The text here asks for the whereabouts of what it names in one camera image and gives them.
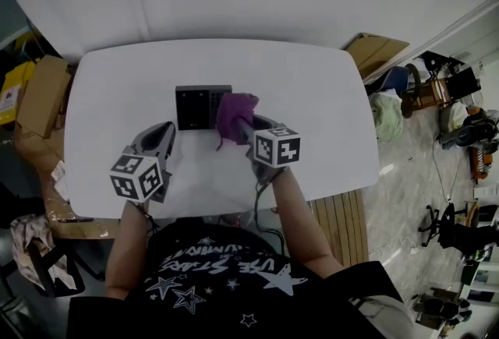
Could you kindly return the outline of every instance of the cable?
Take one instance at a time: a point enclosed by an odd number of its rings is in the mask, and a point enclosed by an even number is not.
[[[451,199],[452,199],[452,191],[454,190],[455,180],[456,180],[456,178],[458,177],[459,168],[461,167],[461,162],[463,161],[463,159],[465,158],[465,156],[466,156],[466,154],[464,154],[464,155],[461,157],[461,160],[459,161],[459,164],[458,164],[458,169],[455,171],[454,181],[452,182],[451,193],[450,193],[450,195],[449,195]]]
[[[395,246],[395,243],[397,243],[397,241],[400,241],[400,247],[402,247],[403,243],[406,241],[406,240],[409,240],[409,242],[411,242],[411,245],[412,245],[412,248],[407,250],[405,252],[405,255],[404,255],[404,258],[405,256],[407,255],[408,252],[410,252],[412,249],[417,249],[417,245],[412,241],[412,239],[408,236],[406,236],[405,238],[402,239],[402,237],[398,237],[394,240],[394,242],[391,244],[391,245],[385,245],[385,246],[381,246],[381,247],[377,247],[376,250],[374,252],[371,252],[369,253],[369,256],[372,256],[373,254],[376,254],[377,252],[381,252],[381,256],[383,256],[383,248],[389,248],[390,250],[393,249],[393,247]]]
[[[438,138],[435,138],[434,140],[434,144],[432,146],[432,149],[431,149],[431,153],[434,157],[434,163],[435,163],[435,168],[437,169],[437,173],[438,173],[438,178],[440,179],[440,185],[442,187],[442,196],[444,197],[444,202],[448,202],[448,199],[447,197],[445,196],[445,190],[444,190],[444,183],[442,182],[442,177],[440,175],[440,171],[438,170],[438,166],[437,166],[437,161],[435,160],[435,143],[438,141]]]
[[[262,233],[267,233],[267,234],[272,234],[276,235],[279,238],[279,242],[281,243],[281,254],[284,255],[284,236],[279,230],[273,229],[273,228],[262,228],[258,224],[258,200],[260,199],[262,193],[264,193],[264,190],[285,170],[286,168],[280,168],[274,176],[270,180],[268,180],[265,184],[262,185],[260,189],[258,189],[258,182],[257,185],[255,186],[255,190],[257,191],[257,197],[255,198],[255,207],[254,207],[254,220],[255,220],[255,225],[257,226],[257,230]]]
[[[462,160],[465,158],[466,154],[462,155],[461,159],[459,160],[458,168],[457,168],[457,170],[455,171],[454,181],[452,182],[451,191],[450,191],[450,193],[449,193],[449,197],[447,198],[447,197],[446,197],[446,195],[445,195],[444,183],[442,182],[442,177],[441,177],[441,175],[440,175],[440,171],[438,170],[437,161],[435,160],[435,143],[436,143],[437,141],[438,141],[438,138],[436,138],[436,139],[434,140],[433,149],[432,149],[432,152],[431,152],[431,153],[432,153],[432,155],[433,155],[433,157],[434,157],[435,168],[437,169],[438,178],[440,179],[440,185],[441,185],[441,188],[442,188],[442,195],[444,196],[445,203],[450,203],[450,202],[451,202],[451,199],[452,199],[452,192],[454,191],[455,180],[456,180],[456,178],[458,177],[459,168],[461,167]]]
[[[160,228],[160,226],[156,224],[156,222],[154,221],[153,217],[148,212],[146,212],[146,210],[143,208],[143,203],[135,203],[135,202],[130,202],[130,203],[132,205],[134,205],[135,208],[139,212],[141,212],[145,216],[146,219],[148,219],[148,221],[150,222],[150,225],[152,226],[153,235],[156,234],[157,230]]]

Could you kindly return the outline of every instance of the white table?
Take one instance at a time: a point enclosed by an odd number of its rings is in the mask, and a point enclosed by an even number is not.
[[[125,145],[153,124],[176,123],[175,86],[230,84],[257,95],[255,112],[302,135],[293,171],[308,200],[374,184],[378,177],[373,117],[349,54],[330,48],[255,40],[183,40],[93,51],[80,63],[65,129],[65,164],[74,211],[121,216],[109,169]],[[218,133],[177,132],[173,174],[158,217],[253,209],[256,179],[247,146]],[[260,208],[274,207],[271,188]]]

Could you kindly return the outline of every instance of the black t-shirt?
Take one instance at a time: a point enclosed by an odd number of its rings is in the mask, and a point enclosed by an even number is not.
[[[173,225],[150,240],[147,277],[125,301],[72,299],[68,337],[316,329],[338,337],[343,330],[384,337],[352,304],[358,293],[345,291],[344,285],[362,287],[356,282],[364,279],[362,265],[353,275],[345,270],[323,280],[248,231],[204,224],[193,234],[192,228],[183,228]],[[388,277],[382,281],[379,293],[366,294],[399,300]]]

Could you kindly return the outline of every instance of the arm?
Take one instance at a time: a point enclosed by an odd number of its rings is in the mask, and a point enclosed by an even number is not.
[[[147,219],[127,202],[106,269],[106,297],[125,299],[142,278],[146,263]]]
[[[291,257],[322,278],[343,270],[313,217],[290,169],[273,182],[275,202]]]

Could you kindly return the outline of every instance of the wooden pallet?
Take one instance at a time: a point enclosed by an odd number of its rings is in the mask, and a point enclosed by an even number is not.
[[[309,202],[334,257],[344,266],[369,261],[366,216],[359,190]]]

